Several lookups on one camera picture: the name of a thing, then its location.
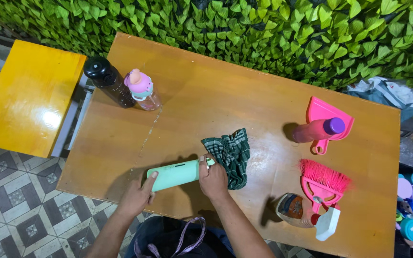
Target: purple strap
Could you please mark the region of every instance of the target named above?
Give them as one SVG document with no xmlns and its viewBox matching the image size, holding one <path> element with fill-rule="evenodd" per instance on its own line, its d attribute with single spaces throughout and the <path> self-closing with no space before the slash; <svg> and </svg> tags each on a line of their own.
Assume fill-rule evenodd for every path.
<svg viewBox="0 0 413 258">
<path fill-rule="evenodd" d="M 194 244 L 186 247 L 184 250 L 182 250 L 180 253 L 179 250 L 181 249 L 181 246 L 183 245 L 183 240 L 184 240 L 184 234 L 186 233 L 186 229 L 187 226 L 191 223 L 194 222 L 196 220 L 200 221 L 200 225 L 202 226 L 202 233 L 200 234 L 200 236 L 197 238 L 197 242 L 195 242 Z M 185 253 L 189 253 L 192 249 L 196 248 L 197 246 L 199 246 L 202 241 L 203 238 L 205 236 L 205 232 L 206 232 L 206 228 L 205 228 L 205 219 L 203 217 L 197 217 L 197 218 L 193 218 L 192 220 L 189 220 L 186 225 L 184 226 L 183 232 L 181 233 L 181 237 L 179 238 L 179 242 L 178 242 L 178 247 L 176 248 L 175 253 L 172 255 L 172 257 L 178 256 L 178 255 L 183 255 Z M 160 258 L 159 255 L 159 251 L 157 250 L 157 247 L 153 244 L 148 244 L 148 249 L 152 252 L 153 255 L 156 256 L 156 258 Z M 152 258 L 151 256 L 147 256 L 147 255 L 143 255 L 141 253 L 140 247 L 138 246 L 138 239 L 135 239 L 135 247 L 134 247 L 134 251 L 135 251 L 135 255 L 137 258 Z"/>
</svg>

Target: person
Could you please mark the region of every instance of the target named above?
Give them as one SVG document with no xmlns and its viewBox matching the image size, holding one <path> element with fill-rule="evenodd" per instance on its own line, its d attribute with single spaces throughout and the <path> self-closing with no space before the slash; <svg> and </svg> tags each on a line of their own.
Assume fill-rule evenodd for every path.
<svg viewBox="0 0 413 258">
<path fill-rule="evenodd" d="M 151 217 L 140 224 L 125 258 L 275 257 L 230 196 L 224 167 L 218 162 L 208 167 L 206 158 L 214 159 L 211 154 L 199 158 L 200 188 L 215 207 L 225 232 L 205 227 L 203 218 L 196 218 L 201 223 L 199 225 L 166 217 Z M 155 198 L 151 190 L 157 175 L 158 172 L 153 172 L 142 187 L 141 179 L 130 183 L 116 211 L 87 253 L 87 258 L 117 257 L 132 221 Z"/>
</svg>

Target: black bottle cap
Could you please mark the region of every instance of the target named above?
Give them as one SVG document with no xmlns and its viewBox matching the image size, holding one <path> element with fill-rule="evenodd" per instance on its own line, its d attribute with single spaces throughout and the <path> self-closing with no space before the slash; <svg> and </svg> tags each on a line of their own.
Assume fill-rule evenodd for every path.
<svg viewBox="0 0 413 258">
<path fill-rule="evenodd" d="M 84 63 L 84 74 L 98 87 L 113 85 L 116 81 L 117 70 L 102 56 L 90 57 Z"/>
</svg>

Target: yellow stool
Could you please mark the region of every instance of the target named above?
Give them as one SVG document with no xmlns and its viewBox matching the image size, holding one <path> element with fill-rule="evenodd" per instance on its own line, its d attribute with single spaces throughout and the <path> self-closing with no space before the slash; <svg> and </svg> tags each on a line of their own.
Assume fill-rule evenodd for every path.
<svg viewBox="0 0 413 258">
<path fill-rule="evenodd" d="M 50 156 L 85 59 L 15 41 L 0 73 L 0 148 Z"/>
</svg>

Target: mint green pencil case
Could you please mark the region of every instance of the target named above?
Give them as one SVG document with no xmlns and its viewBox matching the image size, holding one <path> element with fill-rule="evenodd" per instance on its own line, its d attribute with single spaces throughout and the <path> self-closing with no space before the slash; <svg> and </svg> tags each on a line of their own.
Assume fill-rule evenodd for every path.
<svg viewBox="0 0 413 258">
<path fill-rule="evenodd" d="M 214 161 L 207 158 L 207 164 L 211 166 L 214 164 Z M 158 171 L 159 175 L 152 186 L 153 192 L 198 180 L 199 161 L 196 159 L 174 165 L 151 168 L 148 170 L 147 176 L 149 177 L 154 171 Z"/>
</svg>

